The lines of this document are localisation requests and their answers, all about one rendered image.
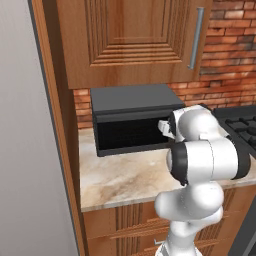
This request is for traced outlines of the grey fridge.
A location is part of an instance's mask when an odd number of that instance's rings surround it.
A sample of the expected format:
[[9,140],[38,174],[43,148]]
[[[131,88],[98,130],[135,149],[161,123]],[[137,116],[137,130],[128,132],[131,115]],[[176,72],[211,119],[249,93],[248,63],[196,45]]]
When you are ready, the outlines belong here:
[[28,0],[0,0],[0,256],[78,256]]

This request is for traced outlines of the dark oven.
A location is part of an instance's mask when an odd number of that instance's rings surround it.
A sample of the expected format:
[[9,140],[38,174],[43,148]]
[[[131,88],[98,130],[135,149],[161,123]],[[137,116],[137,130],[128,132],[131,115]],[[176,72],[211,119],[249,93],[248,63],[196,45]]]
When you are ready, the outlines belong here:
[[228,256],[256,256],[256,196],[228,252]]

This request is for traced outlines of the wooden wall cupboard door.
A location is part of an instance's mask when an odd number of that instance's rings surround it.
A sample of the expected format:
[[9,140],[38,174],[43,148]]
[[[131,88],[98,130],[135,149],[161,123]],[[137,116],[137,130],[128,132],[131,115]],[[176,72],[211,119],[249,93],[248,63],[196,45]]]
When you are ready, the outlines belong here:
[[[71,89],[199,77],[213,0],[57,0]],[[188,69],[204,7],[196,64]]]

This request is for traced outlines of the black toaster oven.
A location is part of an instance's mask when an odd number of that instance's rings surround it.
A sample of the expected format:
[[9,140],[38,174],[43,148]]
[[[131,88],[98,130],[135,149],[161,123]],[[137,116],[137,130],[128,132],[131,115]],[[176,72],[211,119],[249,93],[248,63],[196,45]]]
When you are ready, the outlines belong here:
[[185,106],[166,84],[91,88],[90,97],[96,150],[171,141],[158,121]]

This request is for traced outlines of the black hob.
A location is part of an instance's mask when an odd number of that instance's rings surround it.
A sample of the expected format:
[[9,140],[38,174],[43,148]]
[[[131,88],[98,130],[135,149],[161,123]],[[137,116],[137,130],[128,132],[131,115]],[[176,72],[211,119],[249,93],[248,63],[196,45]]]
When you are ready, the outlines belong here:
[[256,159],[256,105],[216,108],[213,114],[221,127]]

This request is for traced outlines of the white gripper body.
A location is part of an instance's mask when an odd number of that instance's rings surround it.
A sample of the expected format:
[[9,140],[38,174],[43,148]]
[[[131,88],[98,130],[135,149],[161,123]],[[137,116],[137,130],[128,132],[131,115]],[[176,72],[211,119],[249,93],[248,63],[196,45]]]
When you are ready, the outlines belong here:
[[175,138],[174,134],[171,132],[170,124],[167,121],[160,120],[158,122],[158,129],[160,130],[163,136],[171,139]]

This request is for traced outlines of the wooden drawer front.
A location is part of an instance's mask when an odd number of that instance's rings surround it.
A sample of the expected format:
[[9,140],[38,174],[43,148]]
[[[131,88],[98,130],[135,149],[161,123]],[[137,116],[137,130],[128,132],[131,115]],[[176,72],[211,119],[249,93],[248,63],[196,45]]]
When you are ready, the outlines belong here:
[[[256,196],[256,185],[224,191],[221,221],[195,237],[203,256],[228,256],[228,252]],[[164,240],[169,222],[157,217],[152,202],[95,210],[83,214],[89,256],[154,256]]]

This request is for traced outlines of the black toaster oven door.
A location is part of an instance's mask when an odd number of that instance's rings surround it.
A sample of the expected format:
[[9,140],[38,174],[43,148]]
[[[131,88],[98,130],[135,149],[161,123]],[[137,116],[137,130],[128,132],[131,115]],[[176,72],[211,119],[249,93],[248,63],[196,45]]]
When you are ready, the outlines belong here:
[[169,148],[172,143],[173,141],[169,140],[167,142],[159,143],[159,144],[133,146],[133,147],[107,149],[107,150],[96,150],[96,154],[98,157],[105,157],[105,156],[111,156],[111,155],[160,150],[160,149]]

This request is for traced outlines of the tall wooden side panel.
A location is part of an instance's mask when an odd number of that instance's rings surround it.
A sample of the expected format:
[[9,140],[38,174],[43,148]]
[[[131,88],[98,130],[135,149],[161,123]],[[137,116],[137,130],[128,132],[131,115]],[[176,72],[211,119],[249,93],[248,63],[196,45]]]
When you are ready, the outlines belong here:
[[78,255],[89,256],[80,203],[78,126],[73,92],[68,88],[57,0],[28,0],[28,3],[39,41]]

